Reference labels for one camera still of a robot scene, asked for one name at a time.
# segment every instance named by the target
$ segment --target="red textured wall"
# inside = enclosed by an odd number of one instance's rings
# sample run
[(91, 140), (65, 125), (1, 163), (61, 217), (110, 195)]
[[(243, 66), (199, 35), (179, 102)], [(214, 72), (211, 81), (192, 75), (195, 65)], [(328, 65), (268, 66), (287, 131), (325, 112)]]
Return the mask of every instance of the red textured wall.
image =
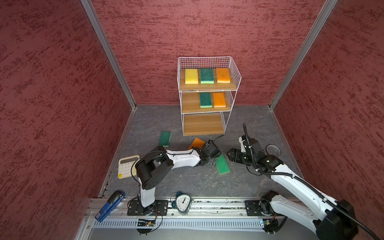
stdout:
[(137, 103), (179, 103), (180, 56), (232, 56), (236, 103), (268, 105), (324, 0), (92, 3)]
[(305, 179), (351, 202), (381, 239), (383, 13), (383, 1), (339, 0), (275, 108)]
[(71, 240), (130, 107), (79, 0), (0, 19), (0, 239)]

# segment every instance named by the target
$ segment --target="black cable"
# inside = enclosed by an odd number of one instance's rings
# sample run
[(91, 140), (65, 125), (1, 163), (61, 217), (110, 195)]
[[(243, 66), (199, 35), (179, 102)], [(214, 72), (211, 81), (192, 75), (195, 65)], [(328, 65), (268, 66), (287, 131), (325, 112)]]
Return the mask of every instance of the black cable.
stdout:
[(135, 166), (136, 162), (137, 162), (138, 160), (140, 160), (140, 158), (144, 157), (144, 156), (147, 155), (147, 154), (153, 153), (153, 152), (164, 152), (164, 151), (155, 150), (155, 151), (152, 151), (152, 152), (147, 152), (146, 154), (144, 154), (144, 155), (142, 155), (141, 157), (139, 157), (139, 158), (132, 164), (132, 167), (131, 167), (131, 176), (133, 177), (133, 179), (134, 179), (138, 184), (140, 184), (140, 182), (139, 182), (138, 180), (136, 180), (136, 178), (134, 178), (134, 176), (133, 176), (133, 174), (132, 174), (132, 168), (133, 168), (133, 166)]
[(252, 147), (251, 147), (251, 144), (249, 143), (249, 137), (248, 137), (248, 132), (247, 132), (247, 126), (245, 125), (245, 122), (243, 123), (243, 129), (244, 129), (244, 134), (245, 134), (245, 139), (247, 140), (247, 143), (248, 143), (248, 146), (249, 146), (249, 150), (251, 152), (251, 159), (252, 159), (252, 163), (253, 163), (253, 167), (255, 169), (258, 168), (261, 168), (263, 170), (266, 170), (262, 165), (258, 164), (256, 161), (255, 161), (255, 158), (253, 156), (253, 151), (252, 151)]
[(253, 174), (253, 175), (256, 175), (256, 176), (262, 176), (262, 174), (258, 175), (258, 174), (255, 174), (255, 173), (252, 173), (251, 171), (249, 171), (249, 169), (248, 169), (248, 165), (245, 165), (245, 167), (247, 168), (247, 170), (248, 170), (248, 172), (249, 172), (250, 174)]
[(269, 232), (269, 233), (277, 233), (277, 232), (283, 227), (283, 225), (285, 224), (285, 222), (287, 221), (287, 219), (288, 219), (288, 217), (286, 216), (286, 217), (282, 220), (281, 224), (277, 227), (277, 229), (276, 229), (275, 231), (272, 231), (272, 232)]
[(220, 136), (218, 136), (217, 138), (215, 138), (215, 140), (213, 140), (212, 142), (215, 142), (216, 141), (216, 139), (218, 139), (218, 138), (220, 138), (220, 137), (222, 137), (222, 136), (224, 136), (224, 135), (220, 135)]
[[(311, 184), (309, 184), (304, 179), (302, 179), (302, 178), (300, 178), (298, 176), (294, 176), (293, 174), (290, 174), (290, 173), (287, 173), (287, 172), (263, 172), (263, 171), (260, 171), (259, 169), (258, 169), (258, 172), (261, 173), (261, 174), (265, 174), (265, 175), (281, 175), (281, 176), (292, 177), (293, 179), (296, 179), (299, 182), (301, 182), (302, 184), (306, 185), (309, 189), (311, 189), (314, 193), (316, 193), (317, 196), (319, 196), (321, 199), (323, 199), (323, 200), (326, 199), (326, 197), (322, 193), (320, 193), (316, 188), (314, 188)], [(343, 214), (346, 218), (348, 218), (351, 221), (355, 222), (359, 227), (361, 227), (364, 231), (366, 231), (373, 239), (380, 240), (379, 237), (371, 229), (369, 229), (367, 226), (362, 224), (360, 221), (358, 221), (354, 217), (350, 216), (348, 213), (344, 212), (337, 205), (335, 205), (334, 203), (332, 203), (328, 199), (326, 199), (325, 202), (328, 203), (331, 207), (333, 207), (336, 211), (338, 211), (339, 213)]]
[(160, 226), (161, 226), (161, 224), (163, 223), (163, 215), (160, 213), (160, 212), (158, 212), (158, 211), (155, 211), (155, 210), (151, 210), (151, 212), (157, 212), (158, 214), (160, 214), (160, 216), (161, 216), (161, 223), (157, 226), (157, 228), (155, 228), (155, 229), (153, 229), (153, 230), (151, 230), (150, 232), (153, 232), (153, 231), (155, 231), (156, 229), (158, 229)]

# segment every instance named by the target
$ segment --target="white robotic arm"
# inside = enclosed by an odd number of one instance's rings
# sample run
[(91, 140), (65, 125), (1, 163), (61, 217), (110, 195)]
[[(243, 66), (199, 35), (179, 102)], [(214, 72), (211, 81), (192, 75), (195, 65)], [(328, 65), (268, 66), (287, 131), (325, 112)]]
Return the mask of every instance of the white robotic arm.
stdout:
[(146, 208), (155, 202), (156, 186), (171, 169), (203, 166), (220, 155), (221, 151), (212, 140), (201, 149), (194, 147), (187, 151), (166, 151), (163, 146), (157, 146), (135, 164), (140, 182), (141, 205)]
[[(248, 137), (245, 124), (244, 132), (245, 135), (239, 138), (241, 150), (228, 151), (229, 160), (254, 166), (259, 173), (284, 186), (304, 204), (292, 202), (277, 192), (270, 191), (260, 198), (260, 210), (264, 215), (285, 215), (316, 233), (320, 240), (351, 240), (358, 233), (358, 225), (374, 239), (379, 239), (355, 219), (351, 204), (345, 200), (338, 202), (320, 192), (297, 176), (276, 156), (265, 155), (258, 141)], [(141, 205), (144, 208), (153, 205), (155, 188), (171, 169), (202, 166), (220, 154), (221, 151), (212, 140), (202, 149), (193, 148), (188, 151), (165, 151), (162, 146), (156, 147), (151, 155), (135, 165), (141, 185)]]
[[(199, 164), (200, 156), (195, 149), (187, 151), (166, 151), (167, 157), (173, 162), (172, 169), (178, 167), (194, 167)], [(148, 207), (155, 202), (155, 190), (156, 187), (153, 187), (149, 190), (145, 190), (142, 187), (141, 179), (140, 182), (140, 200), (143, 207)]]

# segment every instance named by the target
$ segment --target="yellow sponge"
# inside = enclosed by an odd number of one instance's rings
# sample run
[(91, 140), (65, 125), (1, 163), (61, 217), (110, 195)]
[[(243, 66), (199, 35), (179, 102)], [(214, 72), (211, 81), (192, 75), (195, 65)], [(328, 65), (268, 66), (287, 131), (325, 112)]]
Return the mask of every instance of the yellow sponge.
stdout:
[(230, 83), (231, 82), (228, 68), (216, 68), (216, 73), (217, 73), (217, 83)]
[(197, 69), (186, 69), (185, 70), (185, 84), (198, 84), (199, 76)]

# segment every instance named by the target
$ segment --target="sponge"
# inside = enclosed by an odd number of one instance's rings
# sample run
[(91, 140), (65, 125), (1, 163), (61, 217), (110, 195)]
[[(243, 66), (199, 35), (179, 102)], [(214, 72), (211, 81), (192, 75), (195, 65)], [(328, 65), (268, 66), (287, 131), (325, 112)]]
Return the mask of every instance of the sponge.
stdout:
[(230, 83), (231, 82), (228, 68), (216, 68), (216, 73), (217, 73), (217, 83)]
[(220, 175), (231, 171), (223, 154), (217, 158), (216, 167)]
[(211, 93), (200, 93), (200, 107), (201, 108), (212, 107)]
[(186, 69), (185, 70), (185, 84), (198, 84), (199, 75), (197, 69)]
[(215, 108), (225, 108), (224, 93), (214, 93), (214, 106)]
[(200, 69), (201, 74), (201, 84), (214, 84), (214, 71), (211, 68), (202, 68)]
[(193, 147), (202, 148), (204, 146), (204, 141), (200, 138), (196, 137), (195, 140), (193, 140), (191, 146), (189, 146), (188, 150), (192, 149)]
[(160, 135), (159, 146), (169, 147), (170, 131), (162, 131)]

